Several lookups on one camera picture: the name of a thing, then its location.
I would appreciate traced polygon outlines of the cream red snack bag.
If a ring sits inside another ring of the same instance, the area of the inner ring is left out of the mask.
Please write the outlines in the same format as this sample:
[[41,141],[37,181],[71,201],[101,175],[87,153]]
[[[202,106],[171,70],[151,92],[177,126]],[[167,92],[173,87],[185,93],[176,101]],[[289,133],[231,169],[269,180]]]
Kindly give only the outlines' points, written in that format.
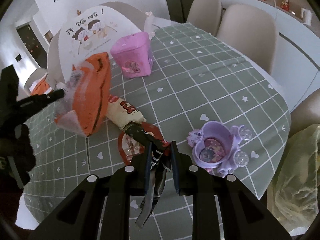
[[108,98],[106,117],[120,129],[124,129],[124,127],[130,122],[136,122],[139,124],[146,122],[146,118],[144,118],[141,111],[124,99],[115,95],[110,95]]

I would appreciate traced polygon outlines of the red cookie bag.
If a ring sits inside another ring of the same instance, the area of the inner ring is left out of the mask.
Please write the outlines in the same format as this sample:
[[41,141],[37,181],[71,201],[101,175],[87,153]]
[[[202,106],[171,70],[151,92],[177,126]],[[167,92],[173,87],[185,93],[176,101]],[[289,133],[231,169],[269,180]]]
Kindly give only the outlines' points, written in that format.
[[[141,125],[144,131],[156,139],[164,139],[157,126],[148,124],[146,122],[142,122]],[[129,165],[135,155],[139,155],[144,152],[144,146],[132,139],[129,135],[121,132],[118,137],[118,150],[124,164]]]

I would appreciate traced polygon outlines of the purple toy carriage cup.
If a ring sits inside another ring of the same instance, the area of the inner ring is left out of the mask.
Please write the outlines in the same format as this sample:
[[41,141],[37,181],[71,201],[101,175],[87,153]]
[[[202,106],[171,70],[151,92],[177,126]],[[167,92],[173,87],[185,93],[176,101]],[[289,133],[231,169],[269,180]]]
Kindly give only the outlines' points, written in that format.
[[187,142],[197,166],[208,172],[216,169],[226,176],[249,163],[249,155],[240,150],[240,144],[251,138],[251,130],[244,125],[227,128],[220,122],[209,121],[201,129],[189,132]]

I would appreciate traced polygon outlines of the green checked tablecloth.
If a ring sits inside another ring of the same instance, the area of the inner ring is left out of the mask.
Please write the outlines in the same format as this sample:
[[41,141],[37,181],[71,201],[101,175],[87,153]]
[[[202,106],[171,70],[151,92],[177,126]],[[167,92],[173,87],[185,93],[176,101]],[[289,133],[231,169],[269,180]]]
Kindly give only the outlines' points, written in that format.
[[[151,45],[155,57],[151,75],[126,79],[113,63],[111,94],[134,105],[185,154],[191,154],[188,133],[208,121],[246,126],[252,138],[240,149],[248,154],[249,163],[234,173],[261,197],[290,129],[280,87],[237,51],[190,24],[158,29]],[[38,222],[89,174],[109,176],[124,165],[115,124],[104,120],[97,133],[85,138],[58,128],[55,109],[51,104],[27,122],[37,163],[23,196]]]

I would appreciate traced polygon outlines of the beige middle chair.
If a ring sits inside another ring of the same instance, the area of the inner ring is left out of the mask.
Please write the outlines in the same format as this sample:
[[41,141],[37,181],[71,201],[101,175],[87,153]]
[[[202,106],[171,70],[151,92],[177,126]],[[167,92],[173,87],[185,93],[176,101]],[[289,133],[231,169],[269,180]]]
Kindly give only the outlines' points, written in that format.
[[278,36],[269,13],[251,5],[234,4],[225,10],[216,37],[271,74]]

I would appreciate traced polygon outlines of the beige chair with bin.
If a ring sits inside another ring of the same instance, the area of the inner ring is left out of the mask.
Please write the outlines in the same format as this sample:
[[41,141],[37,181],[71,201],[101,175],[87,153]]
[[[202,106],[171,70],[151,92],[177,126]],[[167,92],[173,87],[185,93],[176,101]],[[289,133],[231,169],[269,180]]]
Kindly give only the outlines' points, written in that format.
[[289,138],[307,127],[319,124],[320,89],[310,94],[292,113]]

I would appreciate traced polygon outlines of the beige far chair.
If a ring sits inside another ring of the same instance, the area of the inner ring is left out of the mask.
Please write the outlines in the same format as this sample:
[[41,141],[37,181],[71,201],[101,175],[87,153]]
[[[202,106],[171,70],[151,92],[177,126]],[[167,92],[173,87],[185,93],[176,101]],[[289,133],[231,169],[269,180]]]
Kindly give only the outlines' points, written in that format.
[[216,36],[221,18],[221,0],[194,0],[189,11],[187,23],[191,23],[195,27]]

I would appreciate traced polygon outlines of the pink tin box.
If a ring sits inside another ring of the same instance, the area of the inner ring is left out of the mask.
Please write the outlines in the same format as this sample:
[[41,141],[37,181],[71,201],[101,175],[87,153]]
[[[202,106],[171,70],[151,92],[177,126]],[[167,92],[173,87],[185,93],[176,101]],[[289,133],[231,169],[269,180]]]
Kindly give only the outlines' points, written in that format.
[[110,53],[126,79],[151,75],[153,54],[148,33],[138,32],[120,38]]

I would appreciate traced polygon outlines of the red doll figurine right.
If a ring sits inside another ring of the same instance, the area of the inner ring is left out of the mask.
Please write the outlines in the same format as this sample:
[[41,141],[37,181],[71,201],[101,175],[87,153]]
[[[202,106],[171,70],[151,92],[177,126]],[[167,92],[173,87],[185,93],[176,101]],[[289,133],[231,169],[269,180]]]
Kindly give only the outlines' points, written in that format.
[[290,10],[290,2],[289,2],[289,0],[282,0],[280,7],[281,7],[281,9],[283,9],[285,11],[289,11]]

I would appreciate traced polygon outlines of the orange snack bag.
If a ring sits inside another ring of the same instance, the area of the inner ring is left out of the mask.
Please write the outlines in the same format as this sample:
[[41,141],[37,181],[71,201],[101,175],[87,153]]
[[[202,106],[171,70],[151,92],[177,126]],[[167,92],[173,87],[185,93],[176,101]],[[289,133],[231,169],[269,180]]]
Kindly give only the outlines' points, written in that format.
[[65,95],[55,107],[57,127],[83,137],[97,132],[107,113],[110,86],[111,64],[107,52],[72,65]]

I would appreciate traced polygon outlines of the black snack wrapper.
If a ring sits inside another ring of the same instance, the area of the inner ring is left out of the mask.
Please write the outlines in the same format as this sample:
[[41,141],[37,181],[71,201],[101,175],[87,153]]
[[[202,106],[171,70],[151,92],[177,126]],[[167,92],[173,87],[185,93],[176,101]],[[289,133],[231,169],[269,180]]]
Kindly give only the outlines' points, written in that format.
[[142,228],[152,215],[164,191],[167,172],[171,170],[168,157],[169,142],[165,141],[159,128],[146,122],[130,122],[124,133],[138,142],[142,147],[142,154],[147,155],[146,193],[140,204],[140,214],[136,219],[136,226]]

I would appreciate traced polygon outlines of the bin with yellow bag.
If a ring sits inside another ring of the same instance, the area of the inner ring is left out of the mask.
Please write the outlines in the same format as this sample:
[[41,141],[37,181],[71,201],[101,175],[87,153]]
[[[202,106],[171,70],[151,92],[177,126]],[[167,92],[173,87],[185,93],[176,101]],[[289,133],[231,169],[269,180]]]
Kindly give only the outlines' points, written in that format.
[[267,189],[267,208],[291,236],[305,233],[319,213],[319,124],[288,139]]

